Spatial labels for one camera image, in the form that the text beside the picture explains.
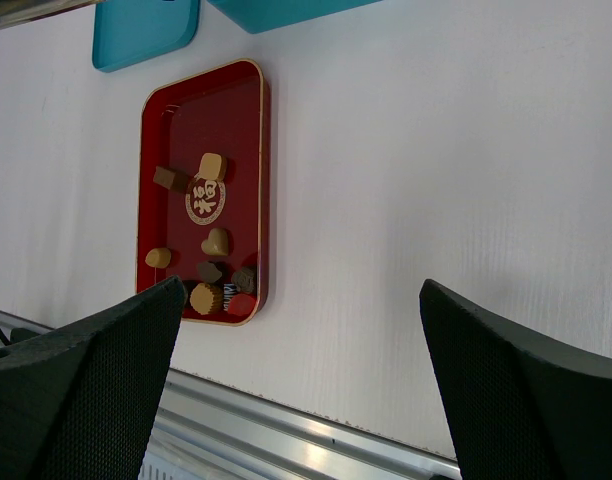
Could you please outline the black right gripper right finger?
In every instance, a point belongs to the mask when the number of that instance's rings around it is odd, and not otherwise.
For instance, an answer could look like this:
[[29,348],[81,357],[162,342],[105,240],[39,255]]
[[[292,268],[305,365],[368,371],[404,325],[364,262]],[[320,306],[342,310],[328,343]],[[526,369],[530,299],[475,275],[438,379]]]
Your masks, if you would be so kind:
[[428,279],[420,315],[464,479],[612,479],[612,359]]

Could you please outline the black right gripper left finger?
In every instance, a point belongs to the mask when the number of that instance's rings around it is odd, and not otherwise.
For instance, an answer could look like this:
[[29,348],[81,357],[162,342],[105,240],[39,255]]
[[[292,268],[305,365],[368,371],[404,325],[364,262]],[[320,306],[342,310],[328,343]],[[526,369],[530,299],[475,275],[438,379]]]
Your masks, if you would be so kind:
[[137,478],[184,307],[172,276],[0,347],[0,479]]

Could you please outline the teal tin lid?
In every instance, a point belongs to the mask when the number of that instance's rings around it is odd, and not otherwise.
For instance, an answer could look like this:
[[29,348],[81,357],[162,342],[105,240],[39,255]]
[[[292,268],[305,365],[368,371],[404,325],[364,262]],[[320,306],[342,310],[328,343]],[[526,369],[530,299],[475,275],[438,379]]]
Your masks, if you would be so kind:
[[199,0],[110,0],[95,6],[92,64],[114,72],[185,47],[196,34]]

